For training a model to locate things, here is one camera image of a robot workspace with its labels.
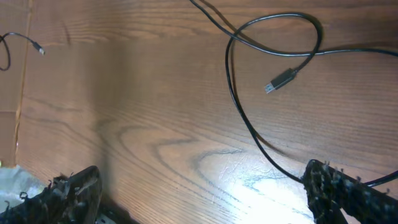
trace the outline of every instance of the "black cable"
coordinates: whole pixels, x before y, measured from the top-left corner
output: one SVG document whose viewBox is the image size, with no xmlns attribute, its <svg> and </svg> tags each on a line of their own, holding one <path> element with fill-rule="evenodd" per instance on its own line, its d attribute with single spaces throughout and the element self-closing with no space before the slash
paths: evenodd
<svg viewBox="0 0 398 224">
<path fill-rule="evenodd" d="M 32 43 L 33 47 L 34 47 L 36 50 L 38 50 L 42 55 L 45 54 L 45 51 L 44 51 L 44 49 L 42 48 L 42 46 L 40 46 L 37 42 L 33 41 L 32 39 L 30 39 L 30 38 L 27 37 L 27 36 L 24 36 L 24 35 L 22 35 L 22 34 L 15 33 L 15 32 L 8 32 L 8 33 L 4 34 L 3 36 L 0 35 L 0 43 L 1 43 L 1 42 L 4 43 L 4 47 L 6 48 L 6 54 L 7 54 L 7 66 L 6 66 L 5 68 L 1 68 L 1 67 L 0 67 L 0 71 L 4 71 L 4 72 L 5 72 L 5 71 L 9 70 L 9 69 L 10 69 L 10 66 L 11 66 L 11 55 L 10 55 L 10 50 L 9 50 L 9 48 L 8 48 L 8 45 L 7 45 L 7 43 L 6 43 L 6 40 L 4 40 L 4 39 L 5 39 L 7 36 L 9 36 L 9 35 L 17 35 L 17 36 L 19 36 L 19 37 L 23 37 L 23 38 L 27 39 L 30 43 Z"/>
<path fill-rule="evenodd" d="M 311 61 L 311 59 L 315 56 L 315 55 L 325 55 L 325 54 L 332 54 L 332 53 L 339 53 L 339 52 L 375 52 L 375 53 L 380 53 L 380 54 L 387 54 L 387 55 L 391 55 L 391 56 L 395 56 L 398 57 L 398 53 L 396 52 L 391 52 L 388 50 L 381 50 L 381 49 L 328 49 L 328 50 L 319 50 L 320 44 L 322 42 L 322 27 L 320 25 L 320 22 L 314 18 L 313 16 L 310 16 L 308 14 L 304 14 L 301 12 L 290 12 L 290 13 L 280 13 L 280 14 L 272 14 L 269 16 L 262 16 L 259 17 L 257 19 L 254 19 L 252 21 L 249 21 L 247 23 L 245 23 L 244 25 L 242 25 L 238 30 L 236 30 L 235 33 L 231 33 L 228 30 L 226 30 L 224 27 L 222 27 L 217 21 L 215 21 L 215 19 L 203 8 L 201 7 L 199 4 L 197 4 L 194 0 L 190 0 L 190 2 L 192 2 L 193 5 L 195 5 L 197 8 L 199 8 L 199 10 L 201 10 L 205 16 L 207 18 L 209 18 L 209 20 L 214 23 L 215 26 L 217 26 L 217 28 L 219 28 L 221 31 L 223 31 L 225 34 L 228 34 L 231 38 L 228 42 L 227 48 L 226 48 L 226 53 L 225 53 L 225 68 L 226 68 L 226 76 L 227 76 L 227 81 L 228 81 L 228 88 L 229 88 L 229 92 L 231 93 L 231 97 L 232 97 L 232 101 L 235 104 L 236 109 L 238 109 L 239 114 L 241 115 L 245 125 L 248 127 L 248 130 L 251 134 L 251 136 L 253 137 L 254 142 L 257 144 L 258 148 L 260 149 L 260 151 L 263 153 L 263 155 L 267 158 L 267 160 L 279 171 L 281 171 L 281 173 L 285 174 L 286 176 L 290 177 L 291 179 L 302 183 L 301 178 L 294 176 L 293 174 L 287 172 L 286 170 L 284 170 L 283 168 L 281 168 L 281 166 L 279 166 L 269 155 L 268 153 L 264 150 L 264 148 L 261 146 L 261 143 L 259 142 L 257 136 L 256 136 L 256 130 L 254 129 L 253 125 L 250 123 L 248 117 L 246 116 L 239 100 L 237 100 L 237 94 L 234 92 L 233 89 L 233 84 L 231 81 L 231 75 L 229 72 L 229 50 L 232 46 L 232 43 L 234 42 L 234 40 L 238 40 L 254 49 L 260 50 L 261 52 L 265 52 L 267 54 L 272 54 L 272 55 L 277 55 L 277 56 L 284 56 L 284 57 L 303 57 L 303 56 L 307 56 L 307 58 L 304 60 L 304 62 L 302 62 L 297 68 L 293 69 L 293 70 L 287 70 L 285 73 L 281 74 L 279 77 L 277 77 L 275 80 L 277 81 L 280 88 L 283 85 L 285 85 L 287 82 L 291 81 L 297 74 L 297 72 L 301 69 L 303 69 L 304 66 L 306 66 L 309 61 Z M 267 48 L 265 46 L 260 46 L 260 45 L 256 45 L 253 43 L 250 43 L 250 41 L 242 39 L 240 37 L 238 37 L 238 34 L 245 28 L 247 28 L 250 25 L 253 25 L 254 23 L 260 22 L 260 21 L 264 21 L 266 19 L 272 19 L 272 18 L 276 18 L 276 17 L 300 17 L 302 19 L 306 19 L 309 22 L 311 22 L 315 29 L 317 30 L 317 42 L 315 44 L 315 47 L 313 48 L 313 50 L 311 52 L 282 52 L 282 51 L 278 51 L 278 50 L 274 50 L 274 49 L 270 49 Z M 370 186 L 370 187 L 374 187 L 377 185 L 381 185 L 381 184 L 385 184 L 386 182 L 392 181 L 394 179 L 398 178 L 398 171 L 395 171 L 389 175 L 386 175 L 384 177 L 381 177 L 379 179 L 376 180 L 372 180 L 370 182 L 366 182 L 365 184 Z"/>
</svg>

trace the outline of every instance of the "metal connector tip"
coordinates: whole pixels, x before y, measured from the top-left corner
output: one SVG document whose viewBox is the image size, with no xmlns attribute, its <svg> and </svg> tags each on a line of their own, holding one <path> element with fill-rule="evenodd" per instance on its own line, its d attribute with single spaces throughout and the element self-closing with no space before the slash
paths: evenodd
<svg viewBox="0 0 398 224">
<path fill-rule="evenodd" d="M 40 52 L 40 54 L 45 55 L 45 51 L 44 51 L 43 48 L 40 48 L 40 49 L 39 49 L 39 52 Z"/>
<path fill-rule="evenodd" d="M 270 83 L 270 84 L 266 85 L 265 90 L 266 90 L 266 93 L 268 94 L 268 93 L 274 91 L 275 88 L 274 88 L 274 86 Z"/>
</svg>

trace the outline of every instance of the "usb connector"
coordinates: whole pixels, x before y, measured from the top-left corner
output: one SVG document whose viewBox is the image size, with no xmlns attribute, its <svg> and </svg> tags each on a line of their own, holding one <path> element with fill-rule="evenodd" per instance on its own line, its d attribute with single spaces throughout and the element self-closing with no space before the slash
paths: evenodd
<svg viewBox="0 0 398 224">
<path fill-rule="evenodd" d="M 296 74 L 297 72 L 290 68 L 286 70 L 284 73 L 278 75 L 268 85 L 266 85 L 265 87 L 266 93 L 270 93 L 286 85 L 288 82 L 294 79 Z"/>
</svg>

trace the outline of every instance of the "wood grain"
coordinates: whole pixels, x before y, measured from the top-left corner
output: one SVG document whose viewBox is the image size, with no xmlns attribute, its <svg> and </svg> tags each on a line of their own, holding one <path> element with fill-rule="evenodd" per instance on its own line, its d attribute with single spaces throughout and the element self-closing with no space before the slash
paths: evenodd
<svg viewBox="0 0 398 224">
<path fill-rule="evenodd" d="M 398 44 L 395 1 L 213 1 L 232 24 L 280 11 L 318 17 L 323 47 Z M 188 1 L 46 1 L 30 33 L 18 162 L 42 180 L 97 165 L 105 189 L 142 223 L 311 223 L 302 185 L 255 147 L 226 86 L 228 37 Z M 246 32 L 308 50 L 306 22 Z M 270 154 L 295 175 L 328 160 L 364 181 L 398 169 L 397 59 L 316 57 L 285 88 L 263 87 L 302 58 L 236 45 L 240 100 Z M 398 196 L 398 184 L 390 188 Z"/>
</svg>

